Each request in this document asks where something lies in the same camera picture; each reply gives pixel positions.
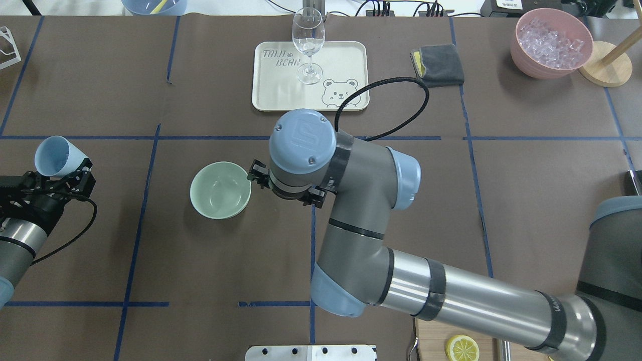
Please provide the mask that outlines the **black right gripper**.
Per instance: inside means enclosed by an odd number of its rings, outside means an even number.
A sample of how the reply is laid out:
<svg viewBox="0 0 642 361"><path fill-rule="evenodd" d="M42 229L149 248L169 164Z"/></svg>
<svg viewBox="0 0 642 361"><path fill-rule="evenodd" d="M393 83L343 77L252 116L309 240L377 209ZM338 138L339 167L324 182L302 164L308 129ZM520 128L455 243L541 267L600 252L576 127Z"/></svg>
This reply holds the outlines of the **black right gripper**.
<svg viewBox="0 0 642 361"><path fill-rule="evenodd" d="M302 164L278 164L271 160L270 166L254 160L247 179L261 188L269 188L279 198L296 200L303 206L322 208L328 194L338 194L338 162L330 159L305 159Z"/></svg>

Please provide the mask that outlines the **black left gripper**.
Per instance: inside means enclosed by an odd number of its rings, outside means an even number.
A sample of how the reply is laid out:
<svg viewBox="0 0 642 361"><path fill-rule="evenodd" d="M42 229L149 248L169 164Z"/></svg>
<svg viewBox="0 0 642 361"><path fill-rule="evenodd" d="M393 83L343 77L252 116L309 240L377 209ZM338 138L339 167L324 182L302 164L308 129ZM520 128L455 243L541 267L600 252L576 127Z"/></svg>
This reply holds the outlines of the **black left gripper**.
<svg viewBox="0 0 642 361"><path fill-rule="evenodd" d="M1 218L31 222L47 235L55 228L71 200L89 202L96 185L89 158L69 158L60 179L28 171L22 176L2 176Z"/></svg>

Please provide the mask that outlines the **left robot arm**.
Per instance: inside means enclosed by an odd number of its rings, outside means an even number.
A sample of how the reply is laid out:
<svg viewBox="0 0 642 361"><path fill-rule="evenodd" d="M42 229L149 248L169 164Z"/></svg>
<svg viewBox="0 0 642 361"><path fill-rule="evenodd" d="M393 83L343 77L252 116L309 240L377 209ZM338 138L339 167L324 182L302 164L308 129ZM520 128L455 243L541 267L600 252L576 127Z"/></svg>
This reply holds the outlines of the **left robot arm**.
<svg viewBox="0 0 642 361"><path fill-rule="evenodd" d="M45 176L37 171L2 176L1 307L13 297L30 266L64 250L94 224L98 206L90 199L96 183L90 171L92 165L89 158L84 158L76 169L61 178ZM66 204L72 200L92 206L89 222L74 238L38 257L38 252L60 221Z"/></svg>

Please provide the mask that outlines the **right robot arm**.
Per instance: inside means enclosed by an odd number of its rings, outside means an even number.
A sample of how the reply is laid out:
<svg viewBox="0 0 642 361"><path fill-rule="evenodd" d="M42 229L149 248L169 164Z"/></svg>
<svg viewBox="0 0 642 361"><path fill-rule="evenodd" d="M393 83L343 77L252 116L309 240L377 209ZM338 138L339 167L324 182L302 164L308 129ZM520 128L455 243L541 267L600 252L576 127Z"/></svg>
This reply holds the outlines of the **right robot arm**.
<svg viewBox="0 0 642 361"><path fill-rule="evenodd" d="M335 132L320 113L281 116L270 138L339 187L313 266L312 301L368 305L523 345L556 360L640 360L640 197L596 208L615 142L529 138L393 144Z"/></svg>

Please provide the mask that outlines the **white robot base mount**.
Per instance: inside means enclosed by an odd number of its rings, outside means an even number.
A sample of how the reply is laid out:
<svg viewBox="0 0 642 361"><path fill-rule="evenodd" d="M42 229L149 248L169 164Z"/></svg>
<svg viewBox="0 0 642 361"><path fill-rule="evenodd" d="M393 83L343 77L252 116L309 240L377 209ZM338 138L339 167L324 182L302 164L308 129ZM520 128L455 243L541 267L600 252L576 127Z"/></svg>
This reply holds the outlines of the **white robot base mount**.
<svg viewBox="0 0 642 361"><path fill-rule="evenodd" d="M377 360L375 345L256 345L250 347L245 360Z"/></svg>

